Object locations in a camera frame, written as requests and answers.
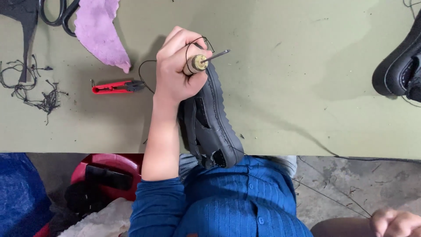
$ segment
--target workbench surface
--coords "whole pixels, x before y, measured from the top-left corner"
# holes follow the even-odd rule
[[[47,1],[57,16],[58,1]],[[410,9],[398,0],[121,0],[114,25],[129,54],[129,74],[106,66],[61,27],[39,20],[32,53],[44,81],[59,82],[61,107],[49,115],[0,87],[0,151],[138,153],[145,149],[152,93],[95,95],[97,84],[139,79],[165,35],[179,25],[206,36],[227,117],[247,154],[418,159],[421,108],[377,94],[371,76],[409,32]],[[22,60],[19,22],[0,16],[0,60]],[[155,64],[142,67],[155,89]],[[14,83],[19,73],[7,73]]]

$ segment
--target white fabric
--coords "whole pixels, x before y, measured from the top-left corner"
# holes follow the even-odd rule
[[[129,230],[132,204],[132,201],[118,198],[69,227],[59,237],[118,237]]]

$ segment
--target red stool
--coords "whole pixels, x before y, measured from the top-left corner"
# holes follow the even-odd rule
[[[118,169],[129,173],[133,177],[132,186],[129,190],[120,190],[112,187],[99,185],[99,188],[107,194],[109,198],[115,200],[124,197],[129,201],[136,199],[137,184],[141,180],[141,167],[143,154],[90,154],[84,158],[76,167],[72,174],[70,183],[74,184],[85,180],[85,170],[87,165],[98,165],[108,167],[110,170]]]

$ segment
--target black scissors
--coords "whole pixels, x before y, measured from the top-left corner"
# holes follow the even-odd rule
[[[69,7],[67,7],[67,0],[60,0],[60,13],[58,18],[53,22],[49,21],[45,16],[44,3],[45,0],[39,0],[38,2],[38,12],[41,19],[50,26],[63,26],[63,29],[67,34],[76,37],[76,34],[69,29],[69,19],[79,7],[79,0],[74,0]]]

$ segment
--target black shoe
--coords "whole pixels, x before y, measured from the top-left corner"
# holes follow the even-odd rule
[[[199,93],[180,105],[179,119],[185,128],[190,153],[204,168],[230,168],[244,156],[240,140],[226,118],[221,83],[209,63],[208,80]]]
[[[405,95],[408,93],[408,84],[418,74],[420,65],[421,14],[418,13],[404,41],[374,71],[373,87],[381,95]]]

